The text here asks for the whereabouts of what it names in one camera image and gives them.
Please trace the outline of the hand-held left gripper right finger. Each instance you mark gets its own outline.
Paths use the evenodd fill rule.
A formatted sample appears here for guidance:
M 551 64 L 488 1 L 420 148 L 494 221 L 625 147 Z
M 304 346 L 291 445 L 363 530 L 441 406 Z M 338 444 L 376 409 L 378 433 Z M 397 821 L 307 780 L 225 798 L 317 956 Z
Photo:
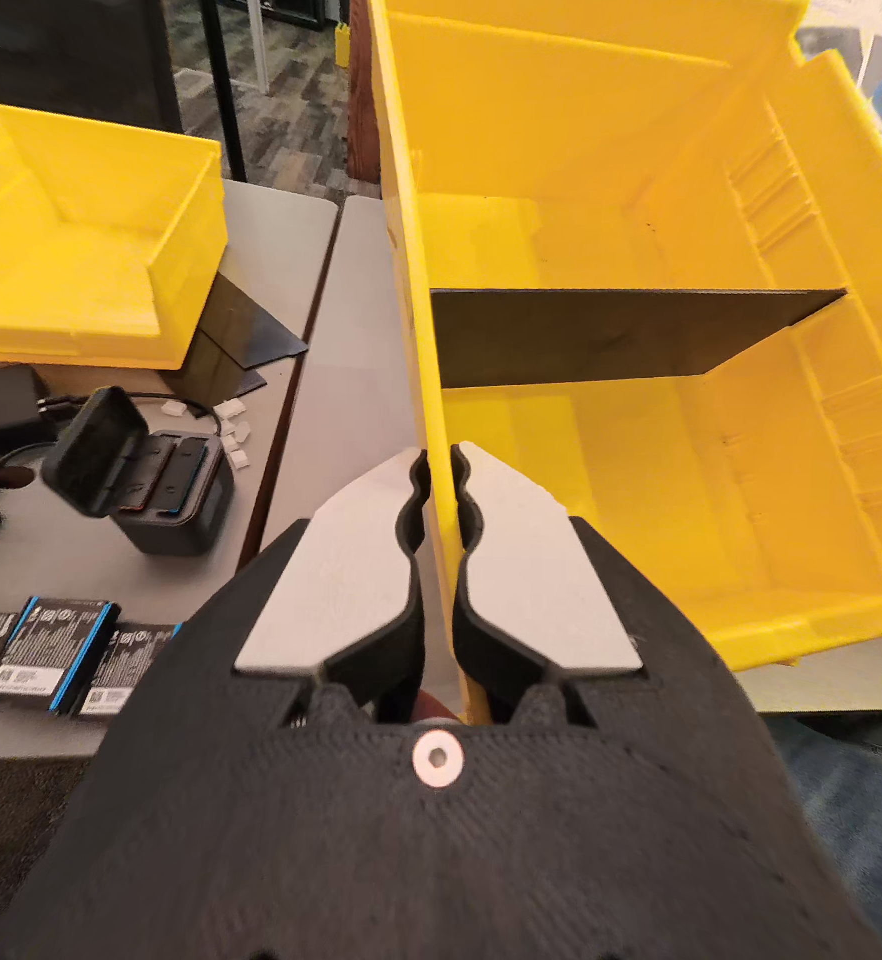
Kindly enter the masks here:
M 644 680 L 588 546 L 598 536 L 545 487 L 473 441 L 450 448 L 462 557 L 451 614 L 455 659 L 508 724 L 537 686 L 573 703 L 581 683 Z

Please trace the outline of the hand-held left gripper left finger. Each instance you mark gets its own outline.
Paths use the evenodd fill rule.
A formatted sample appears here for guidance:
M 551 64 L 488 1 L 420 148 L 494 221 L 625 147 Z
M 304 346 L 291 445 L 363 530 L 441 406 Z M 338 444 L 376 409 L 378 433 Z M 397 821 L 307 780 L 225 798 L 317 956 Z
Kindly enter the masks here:
M 426 452 L 401 450 L 306 522 L 233 669 L 339 685 L 375 721 L 411 720 L 425 664 L 416 554 L 431 487 Z

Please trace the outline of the large yellow plastic bin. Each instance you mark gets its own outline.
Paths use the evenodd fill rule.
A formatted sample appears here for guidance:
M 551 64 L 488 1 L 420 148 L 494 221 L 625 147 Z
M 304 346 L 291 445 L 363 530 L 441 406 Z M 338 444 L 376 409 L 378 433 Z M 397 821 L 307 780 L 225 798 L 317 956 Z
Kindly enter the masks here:
M 808 2 L 370 2 L 434 551 L 450 448 L 551 492 L 733 670 L 882 638 L 882 140 Z M 704 375 L 442 387 L 434 290 L 847 295 Z

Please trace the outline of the dark grey battery charger case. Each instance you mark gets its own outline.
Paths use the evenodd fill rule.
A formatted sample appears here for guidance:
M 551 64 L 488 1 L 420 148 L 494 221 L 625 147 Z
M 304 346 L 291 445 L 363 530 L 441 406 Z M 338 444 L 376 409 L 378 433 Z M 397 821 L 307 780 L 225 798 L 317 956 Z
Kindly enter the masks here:
M 142 554 L 207 554 L 234 486 L 216 426 L 213 434 L 153 429 L 120 387 L 47 407 L 71 414 L 40 468 L 55 495 L 82 517 L 111 521 Z

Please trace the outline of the pile of white plastic caps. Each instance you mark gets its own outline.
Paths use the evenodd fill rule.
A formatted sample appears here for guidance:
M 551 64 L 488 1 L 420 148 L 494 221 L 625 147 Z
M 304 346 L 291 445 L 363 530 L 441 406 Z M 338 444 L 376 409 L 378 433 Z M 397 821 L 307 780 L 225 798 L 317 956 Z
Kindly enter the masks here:
M 193 413 L 212 420 L 232 467 L 236 471 L 241 471 L 251 464 L 244 450 L 251 428 L 245 421 L 239 419 L 247 412 L 247 407 L 241 399 L 232 398 L 213 407 L 207 407 L 198 401 L 170 398 L 163 399 L 160 402 L 160 408 L 169 417 L 181 418 L 187 413 Z

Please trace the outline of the black plastic sheet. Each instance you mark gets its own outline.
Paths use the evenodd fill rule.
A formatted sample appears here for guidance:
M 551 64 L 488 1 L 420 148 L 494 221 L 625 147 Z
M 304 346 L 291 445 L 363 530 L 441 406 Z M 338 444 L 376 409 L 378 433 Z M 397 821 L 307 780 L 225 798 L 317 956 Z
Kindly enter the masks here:
M 173 396 L 207 407 L 240 399 L 267 385 L 257 370 L 243 369 L 201 330 L 195 332 L 183 365 L 161 370 L 159 377 Z
M 220 272 L 198 330 L 245 372 L 298 358 L 308 350 L 301 338 Z

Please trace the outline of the black bin divider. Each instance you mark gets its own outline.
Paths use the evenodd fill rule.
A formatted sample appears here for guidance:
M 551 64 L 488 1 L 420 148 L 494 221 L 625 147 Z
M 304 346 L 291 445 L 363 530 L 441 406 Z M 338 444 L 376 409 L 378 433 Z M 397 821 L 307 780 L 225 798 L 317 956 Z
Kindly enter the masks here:
M 442 387 L 695 377 L 841 301 L 818 290 L 434 290 Z

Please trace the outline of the person's leg in jeans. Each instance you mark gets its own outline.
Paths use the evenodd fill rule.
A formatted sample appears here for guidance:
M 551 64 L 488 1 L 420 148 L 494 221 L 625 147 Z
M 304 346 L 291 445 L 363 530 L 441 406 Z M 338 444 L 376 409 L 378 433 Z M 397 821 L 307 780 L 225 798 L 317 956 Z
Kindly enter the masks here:
M 807 822 L 882 936 L 882 713 L 764 722 Z

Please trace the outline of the black metal table leg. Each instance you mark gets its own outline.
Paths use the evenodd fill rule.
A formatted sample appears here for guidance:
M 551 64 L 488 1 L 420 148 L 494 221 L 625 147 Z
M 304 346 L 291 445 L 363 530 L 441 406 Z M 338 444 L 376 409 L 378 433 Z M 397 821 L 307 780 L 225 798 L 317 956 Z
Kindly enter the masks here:
M 199 1 L 200 17 L 207 44 L 207 57 L 218 106 L 224 147 L 231 177 L 238 183 L 248 182 L 241 136 L 235 111 L 227 51 L 216 1 Z

